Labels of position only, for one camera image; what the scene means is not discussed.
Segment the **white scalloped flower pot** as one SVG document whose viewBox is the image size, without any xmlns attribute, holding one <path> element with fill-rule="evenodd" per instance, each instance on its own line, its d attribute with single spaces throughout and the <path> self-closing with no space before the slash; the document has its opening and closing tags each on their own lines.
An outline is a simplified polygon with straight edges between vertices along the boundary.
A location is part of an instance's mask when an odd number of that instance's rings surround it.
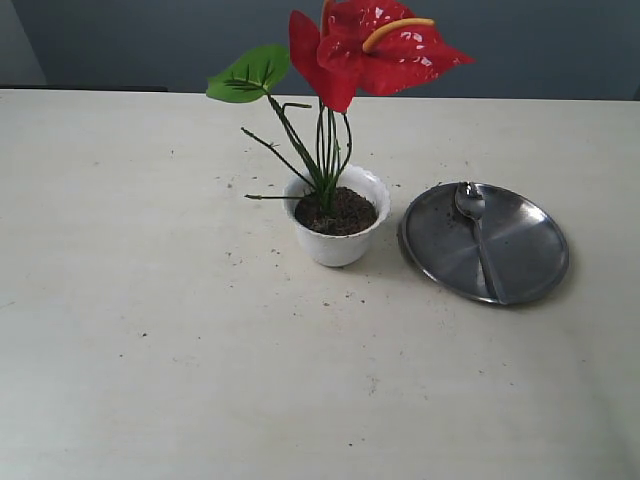
<svg viewBox="0 0 640 480">
<path fill-rule="evenodd" d="M 310 187 L 302 179 L 292 177 L 283 191 L 284 209 L 293 222 L 299 245 L 315 262 L 326 267 L 342 267 L 359 260 L 369 249 L 374 233 L 386 221 L 391 209 L 387 186 L 369 170 L 349 164 L 337 185 L 353 190 L 373 205 L 377 218 L 371 226 L 346 236 L 324 235 L 310 230 L 295 218 L 299 197 L 310 193 Z"/>
</svg>

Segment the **stainless steel spork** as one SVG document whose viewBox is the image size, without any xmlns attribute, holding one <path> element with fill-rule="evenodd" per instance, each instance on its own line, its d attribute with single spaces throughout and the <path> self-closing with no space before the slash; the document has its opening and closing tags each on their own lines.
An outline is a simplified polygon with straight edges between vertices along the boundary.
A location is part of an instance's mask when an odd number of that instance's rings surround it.
<svg viewBox="0 0 640 480">
<path fill-rule="evenodd" d="M 505 305 L 506 294 L 496 267 L 489 255 L 482 231 L 482 217 L 486 206 L 484 197 L 475 183 L 459 182 L 456 186 L 454 202 L 457 210 L 473 224 L 473 235 L 478 245 L 479 258 L 487 289 L 492 292 L 498 304 Z"/>
</svg>

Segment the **artificial red flower green stems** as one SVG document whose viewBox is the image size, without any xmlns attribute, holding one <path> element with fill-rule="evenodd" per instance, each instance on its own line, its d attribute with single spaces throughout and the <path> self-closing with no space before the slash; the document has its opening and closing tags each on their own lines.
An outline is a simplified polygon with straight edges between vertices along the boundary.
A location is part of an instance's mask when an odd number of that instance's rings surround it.
<svg viewBox="0 0 640 480">
<path fill-rule="evenodd" d="M 208 78 L 205 94 L 230 104 L 268 101 L 306 169 L 296 175 L 324 214 L 333 209 L 338 180 L 352 156 L 353 137 L 340 141 L 337 123 L 348 119 L 357 92 L 390 96 L 474 61 L 443 40 L 434 20 L 416 16 L 399 1 L 326 1 L 319 22 L 294 10 L 288 35 L 287 46 L 251 49 Z M 318 98 L 313 150 L 287 116 L 294 103 L 281 103 L 273 95 L 289 69 Z"/>
</svg>

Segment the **dark soil in pot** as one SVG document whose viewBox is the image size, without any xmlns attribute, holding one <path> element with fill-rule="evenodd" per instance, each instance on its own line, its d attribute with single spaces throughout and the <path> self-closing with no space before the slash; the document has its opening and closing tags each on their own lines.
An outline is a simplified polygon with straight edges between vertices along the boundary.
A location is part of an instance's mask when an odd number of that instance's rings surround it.
<svg viewBox="0 0 640 480">
<path fill-rule="evenodd" d="M 305 196 L 294 216 L 307 229 L 329 236 L 359 233 L 378 219 L 374 205 L 348 187 L 337 187 L 329 206 L 323 205 L 316 194 Z"/>
</svg>

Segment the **round stainless steel plate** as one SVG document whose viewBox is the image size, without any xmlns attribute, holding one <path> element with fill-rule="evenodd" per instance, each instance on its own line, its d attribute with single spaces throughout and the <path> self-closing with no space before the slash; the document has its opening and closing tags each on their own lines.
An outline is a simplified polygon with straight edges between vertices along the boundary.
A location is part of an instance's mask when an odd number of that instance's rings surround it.
<svg viewBox="0 0 640 480">
<path fill-rule="evenodd" d="M 414 268 L 470 300 L 511 306 L 538 301 L 564 278 L 569 247 L 553 218 L 526 197 L 476 183 L 484 210 L 474 221 L 458 209 L 464 182 L 416 197 L 398 225 L 398 243 Z"/>
</svg>

